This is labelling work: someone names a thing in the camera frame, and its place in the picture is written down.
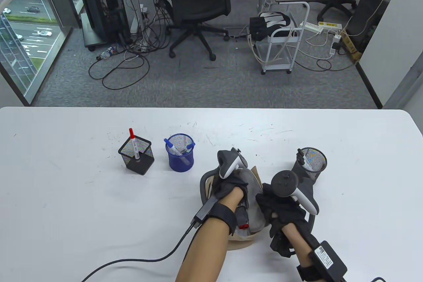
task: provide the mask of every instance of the red marker cap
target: red marker cap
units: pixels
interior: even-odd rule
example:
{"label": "red marker cap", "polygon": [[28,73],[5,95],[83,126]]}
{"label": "red marker cap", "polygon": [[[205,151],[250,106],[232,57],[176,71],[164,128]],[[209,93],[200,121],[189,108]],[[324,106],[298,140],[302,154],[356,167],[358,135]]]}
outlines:
{"label": "red marker cap", "polygon": [[134,131],[133,131],[132,128],[130,128],[130,135],[131,135],[131,139],[134,139],[135,138]]}

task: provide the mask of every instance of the white table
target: white table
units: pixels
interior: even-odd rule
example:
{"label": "white table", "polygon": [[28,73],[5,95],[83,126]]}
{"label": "white table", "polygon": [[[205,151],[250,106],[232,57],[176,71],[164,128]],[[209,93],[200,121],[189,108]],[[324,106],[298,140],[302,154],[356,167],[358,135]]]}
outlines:
{"label": "white table", "polygon": [[[143,177],[117,151],[128,128],[152,141]],[[196,142],[192,170],[170,170],[163,138]],[[119,258],[158,258],[201,206],[198,182],[216,152],[236,146],[264,182],[313,146],[328,167],[315,185],[314,235],[348,267],[348,282],[414,281],[423,242],[423,138],[400,110],[2,108],[0,281],[79,282]],[[95,281],[174,281],[190,234],[159,263],[127,263]],[[273,252],[268,230],[228,253],[219,281],[300,281],[296,257]]]}

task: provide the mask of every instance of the cardboard box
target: cardboard box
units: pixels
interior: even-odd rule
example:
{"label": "cardboard box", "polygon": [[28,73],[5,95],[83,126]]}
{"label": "cardboard box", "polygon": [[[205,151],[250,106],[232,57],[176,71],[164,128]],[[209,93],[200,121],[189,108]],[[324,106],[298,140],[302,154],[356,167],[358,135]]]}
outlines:
{"label": "cardboard box", "polygon": [[350,52],[350,55],[354,61],[358,61],[361,58],[362,53],[357,51],[350,37],[344,32],[341,33],[342,41],[345,44],[346,48]]}

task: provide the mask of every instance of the white metal shelf cart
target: white metal shelf cart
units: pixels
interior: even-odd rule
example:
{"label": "white metal shelf cart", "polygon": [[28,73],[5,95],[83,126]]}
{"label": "white metal shelf cart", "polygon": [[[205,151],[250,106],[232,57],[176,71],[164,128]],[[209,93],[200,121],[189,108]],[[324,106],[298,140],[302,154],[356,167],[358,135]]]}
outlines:
{"label": "white metal shelf cart", "polygon": [[[266,74],[268,70],[286,70],[288,74],[292,72],[302,35],[304,34],[305,24],[307,23],[308,13],[310,12],[309,4],[304,1],[283,2],[280,4],[287,5],[287,11],[284,13],[293,21],[294,27],[279,28],[275,30],[271,36],[264,38],[260,42],[255,42],[257,55],[264,61],[264,63],[262,63],[262,75]],[[291,4],[299,4],[306,7],[307,10],[302,26],[298,26],[292,14],[289,12],[289,6]],[[280,31],[291,31],[292,35],[290,37],[276,37],[275,35]],[[285,46],[282,52],[278,54],[285,43],[296,43],[293,55],[291,55],[288,46]]]}

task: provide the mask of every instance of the white wall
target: white wall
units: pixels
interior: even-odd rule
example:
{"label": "white wall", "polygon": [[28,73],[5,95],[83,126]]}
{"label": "white wall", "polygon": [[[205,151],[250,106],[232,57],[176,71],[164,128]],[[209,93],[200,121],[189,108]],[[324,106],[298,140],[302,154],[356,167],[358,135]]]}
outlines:
{"label": "white wall", "polygon": [[385,105],[423,49],[423,0],[391,0],[360,60]]}
{"label": "white wall", "polygon": [[423,85],[414,93],[404,110],[411,115],[420,132],[423,133]]}
{"label": "white wall", "polygon": [[18,96],[0,74],[0,108],[23,105]]}

